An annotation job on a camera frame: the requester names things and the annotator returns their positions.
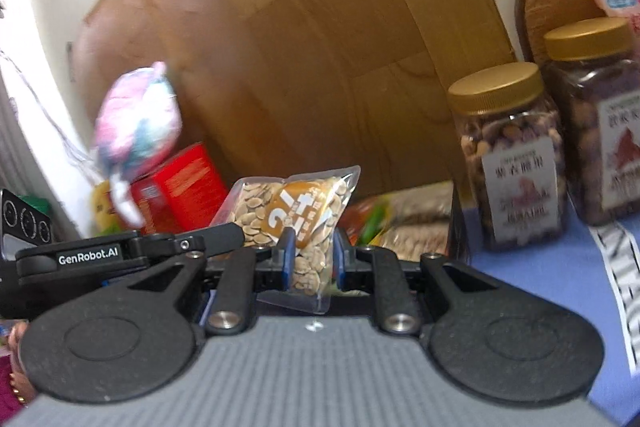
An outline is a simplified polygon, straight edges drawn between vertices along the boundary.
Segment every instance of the gold bracelet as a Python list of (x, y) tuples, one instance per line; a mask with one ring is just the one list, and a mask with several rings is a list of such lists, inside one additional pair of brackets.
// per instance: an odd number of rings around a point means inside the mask
[(12, 391), (14, 391), (15, 397), (18, 399), (18, 402), (20, 402), (20, 405), (24, 405), (24, 398), (20, 396), (20, 391), (18, 391), (12, 383), (12, 380), (15, 378), (15, 375), (13, 373), (10, 373), (9, 378), (10, 378), (9, 385), (11, 386)]

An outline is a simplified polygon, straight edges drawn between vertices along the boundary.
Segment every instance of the gold lid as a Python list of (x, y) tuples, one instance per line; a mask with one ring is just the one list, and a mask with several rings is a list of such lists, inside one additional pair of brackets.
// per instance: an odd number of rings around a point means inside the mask
[(561, 26), (545, 34), (546, 52), (552, 60), (589, 60), (629, 51), (633, 35), (628, 21), (600, 17)]
[(478, 71), (447, 91), (451, 108), (469, 116), (503, 112), (532, 102), (544, 91), (537, 65), (512, 62)]

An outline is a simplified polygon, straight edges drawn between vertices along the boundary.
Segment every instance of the snack box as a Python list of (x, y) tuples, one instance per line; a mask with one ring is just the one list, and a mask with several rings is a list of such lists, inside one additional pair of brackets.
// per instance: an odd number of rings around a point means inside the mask
[(453, 181), (388, 192), (351, 204), (338, 223), (353, 245), (393, 250), (419, 261), (426, 252), (466, 261), (466, 226)]
[(131, 195), (145, 218), (143, 233), (208, 227), (227, 194), (201, 143), (183, 149), (131, 185)]

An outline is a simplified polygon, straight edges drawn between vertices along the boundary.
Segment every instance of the jar label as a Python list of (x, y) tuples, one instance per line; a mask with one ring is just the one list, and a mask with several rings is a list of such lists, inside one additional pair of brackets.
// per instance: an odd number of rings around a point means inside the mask
[(554, 144), (548, 137), (482, 157), (495, 240), (519, 245), (559, 226)]
[(598, 104), (602, 154), (602, 208), (640, 198), (640, 91)]

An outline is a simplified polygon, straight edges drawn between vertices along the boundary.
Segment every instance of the jar of nuts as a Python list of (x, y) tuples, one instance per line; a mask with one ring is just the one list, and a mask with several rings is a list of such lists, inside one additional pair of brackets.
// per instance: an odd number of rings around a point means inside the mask
[(569, 193), (589, 225), (640, 210), (640, 70), (628, 21), (598, 18), (545, 35), (543, 69), (564, 123)]
[(478, 71), (448, 91), (484, 245), (492, 250), (556, 237), (566, 182), (556, 105), (535, 64)]

